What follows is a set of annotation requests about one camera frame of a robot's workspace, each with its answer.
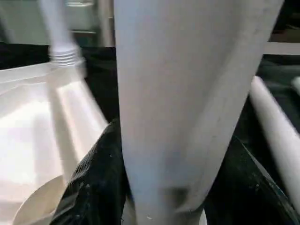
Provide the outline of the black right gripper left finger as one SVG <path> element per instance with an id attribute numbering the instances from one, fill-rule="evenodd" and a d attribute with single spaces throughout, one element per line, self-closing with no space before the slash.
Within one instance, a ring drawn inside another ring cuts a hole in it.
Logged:
<path id="1" fill-rule="evenodd" d="M 52 225 L 120 225 L 129 191 L 119 119 L 112 120 L 76 167 Z"/>

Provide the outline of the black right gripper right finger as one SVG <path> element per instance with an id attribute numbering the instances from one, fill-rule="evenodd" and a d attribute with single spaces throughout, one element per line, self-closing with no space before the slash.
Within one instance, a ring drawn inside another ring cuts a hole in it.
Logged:
<path id="1" fill-rule="evenodd" d="M 205 201 L 209 225 L 298 225 L 286 194 L 246 146 L 233 136 Z"/>

